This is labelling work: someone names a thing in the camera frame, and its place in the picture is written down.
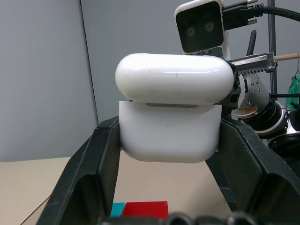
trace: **teal block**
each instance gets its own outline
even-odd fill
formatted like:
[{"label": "teal block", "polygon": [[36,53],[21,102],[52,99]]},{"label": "teal block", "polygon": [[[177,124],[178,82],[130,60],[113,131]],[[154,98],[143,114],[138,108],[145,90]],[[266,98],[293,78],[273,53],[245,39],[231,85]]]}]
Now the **teal block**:
[{"label": "teal block", "polygon": [[124,208],[125,208],[125,202],[113,203],[111,217],[121,217]]}]

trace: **green bag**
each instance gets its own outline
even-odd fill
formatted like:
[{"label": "green bag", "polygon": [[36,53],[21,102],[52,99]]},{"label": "green bag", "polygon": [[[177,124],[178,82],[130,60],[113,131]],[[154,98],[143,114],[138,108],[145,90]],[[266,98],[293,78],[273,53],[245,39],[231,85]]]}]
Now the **green bag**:
[{"label": "green bag", "polygon": [[[293,76],[292,77],[292,84],[290,85],[288,94],[300,94],[300,76]],[[291,105],[291,102],[299,104],[298,97],[287,97],[286,98],[286,107],[290,110],[295,110],[294,107]]]}]

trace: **white wall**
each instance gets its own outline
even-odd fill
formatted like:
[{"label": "white wall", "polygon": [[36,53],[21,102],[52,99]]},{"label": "white wall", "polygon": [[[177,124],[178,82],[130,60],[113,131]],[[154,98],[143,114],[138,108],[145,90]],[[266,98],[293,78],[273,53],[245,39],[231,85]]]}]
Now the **white wall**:
[{"label": "white wall", "polygon": [[[83,0],[91,72],[99,120],[118,115],[118,101],[125,100],[114,79],[119,61],[131,53],[182,54],[174,11],[189,0]],[[233,4],[241,0],[226,0]],[[300,11],[299,0],[277,0],[276,6]],[[276,17],[277,53],[300,52],[300,23]],[[257,30],[255,53],[269,52],[268,16],[258,23],[229,31],[232,59],[246,55],[249,37]],[[279,62],[278,93],[287,93],[297,60]],[[259,74],[270,91],[270,75]]]},{"label": "white wall", "polygon": [[96,127],[79,1],[0,5],[0,161],[71,156]]}]

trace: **red block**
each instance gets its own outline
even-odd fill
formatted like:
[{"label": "red block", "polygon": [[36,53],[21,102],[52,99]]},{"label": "red block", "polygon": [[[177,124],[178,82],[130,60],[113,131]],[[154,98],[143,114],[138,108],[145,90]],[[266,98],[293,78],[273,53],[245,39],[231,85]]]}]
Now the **red block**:
[{"label": "red block", "polygon": [[168,202],[128,202],[122,217],[156,217],[165,219],[169,215]]}]

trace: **wooden dowel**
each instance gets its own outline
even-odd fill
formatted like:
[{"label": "wooden dowel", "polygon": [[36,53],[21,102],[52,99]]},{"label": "wooden dowel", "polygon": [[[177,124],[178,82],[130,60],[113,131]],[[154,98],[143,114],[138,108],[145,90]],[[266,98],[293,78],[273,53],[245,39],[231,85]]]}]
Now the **wooden dowel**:
[{"label": "wooden dowel", "polygon": [[292,53],[292,54],[274,56],[274,59],[277,60],[277,61],[293,60],[293,59],[297,59],[297,58],[299,58],[298,53]]}]

